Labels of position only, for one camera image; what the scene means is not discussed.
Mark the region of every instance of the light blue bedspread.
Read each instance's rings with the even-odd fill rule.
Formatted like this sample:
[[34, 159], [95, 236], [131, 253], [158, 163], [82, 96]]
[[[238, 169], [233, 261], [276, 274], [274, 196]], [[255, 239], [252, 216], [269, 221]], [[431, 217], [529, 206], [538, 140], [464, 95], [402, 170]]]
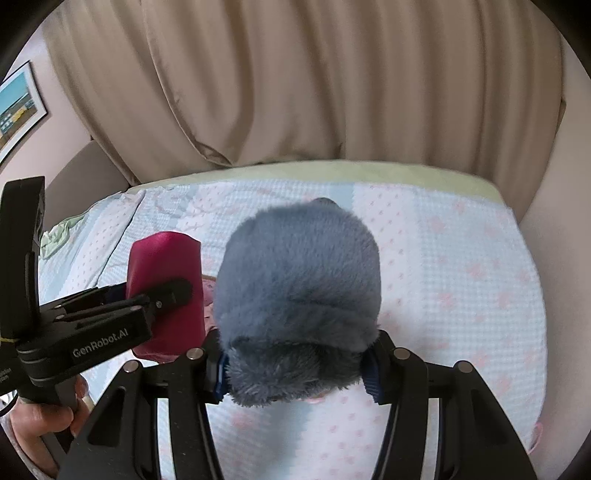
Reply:
[[[533, 261], [509, 209], [418, 187], [288, 180], [155, 187], [99, 202], [40, 262], [42, 301], [125, 281], [134, 241], [172, 230], [202, 242], [203, 272], [216, 275], [225, 243], [258, 210], [325, 196], [353, 211], [380, 247], [379, 321], [425, 361], [470, 360], [526, 446], [545, 393], [545, 313]], [[98, 398], [123, 359], [87, 373]], [[227, 479], [370, 478], [387, 408], [360, 385], [318, 405], [245, 409], [226, 399], [210, 422]], [[160, 427], [167, 429], [163, 406]], [[424, 478], [433, 472], [437, 412], [430, 416]], [[162, 435], [163, 477], [174, 475]]]

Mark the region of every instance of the curtain fold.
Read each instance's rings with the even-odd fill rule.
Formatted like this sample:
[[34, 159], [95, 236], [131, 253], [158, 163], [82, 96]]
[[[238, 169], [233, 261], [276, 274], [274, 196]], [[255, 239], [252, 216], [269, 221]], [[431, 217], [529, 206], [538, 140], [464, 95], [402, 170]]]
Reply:
[[44, 33], [86, 126], [140, 182], [421, 163], [491, 180], [520, 218], [557, 127], [560, 38], [529, 0], [67, 0]]

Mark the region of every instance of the fuzzy hat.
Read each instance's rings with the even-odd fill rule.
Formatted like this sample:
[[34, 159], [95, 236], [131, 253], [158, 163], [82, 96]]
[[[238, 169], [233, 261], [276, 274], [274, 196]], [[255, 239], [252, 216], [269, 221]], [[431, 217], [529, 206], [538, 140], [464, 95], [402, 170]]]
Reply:
[[243, 406], [312, 397], [360, 377], [378, 337], [379, 251], [328, 199], [259, 212], [232, 234], [213, 315]]

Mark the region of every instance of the screw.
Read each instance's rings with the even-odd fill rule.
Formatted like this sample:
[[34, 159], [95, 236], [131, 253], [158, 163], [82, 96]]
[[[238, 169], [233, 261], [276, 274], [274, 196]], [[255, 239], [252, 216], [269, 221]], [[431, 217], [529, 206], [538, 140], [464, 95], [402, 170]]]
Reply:
[[199, 360], [203, 356], [203, 350], [200, 348], [191, 348], [187, 351], [187, 358], [189, 360]]
[[123, 371], [126, 373], [135, 372], [139, 367], [139, 362], [137, 360], [128, 360], [123, 365]]
[[407, 360], [410, 358], [410, 352], [405, 348], [395, 348], [394, 356], [398, 358], [398, 360]]
[[463, 374], [469, 374], [472, 370], [474, 370], [472, 364], [470, 362], [466, 362], [465, 360], [458, 362], [457, 368]]

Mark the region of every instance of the framed picture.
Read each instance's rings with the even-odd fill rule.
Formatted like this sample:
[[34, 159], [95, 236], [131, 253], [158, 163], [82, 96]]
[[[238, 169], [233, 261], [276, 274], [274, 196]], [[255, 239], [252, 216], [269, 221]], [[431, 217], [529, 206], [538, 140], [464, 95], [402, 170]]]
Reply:
[[27, 62], [0, 85], [0, 163], [46, 115]]

